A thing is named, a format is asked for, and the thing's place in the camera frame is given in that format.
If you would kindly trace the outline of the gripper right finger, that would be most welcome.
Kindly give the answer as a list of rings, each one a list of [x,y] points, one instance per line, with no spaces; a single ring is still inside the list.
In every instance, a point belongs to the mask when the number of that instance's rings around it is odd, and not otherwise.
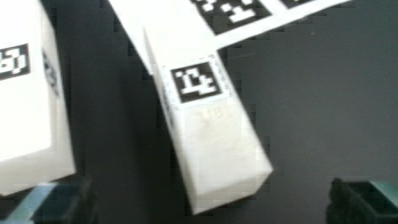
[[[398,224],[398,186],[336,178],[328,191],[327,224]]]

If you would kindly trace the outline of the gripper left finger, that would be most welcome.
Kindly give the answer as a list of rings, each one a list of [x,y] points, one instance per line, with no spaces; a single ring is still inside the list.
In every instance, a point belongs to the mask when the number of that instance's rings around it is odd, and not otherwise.
[[[0,196],[0,224],[92,224],[90,183],[44,183]]]

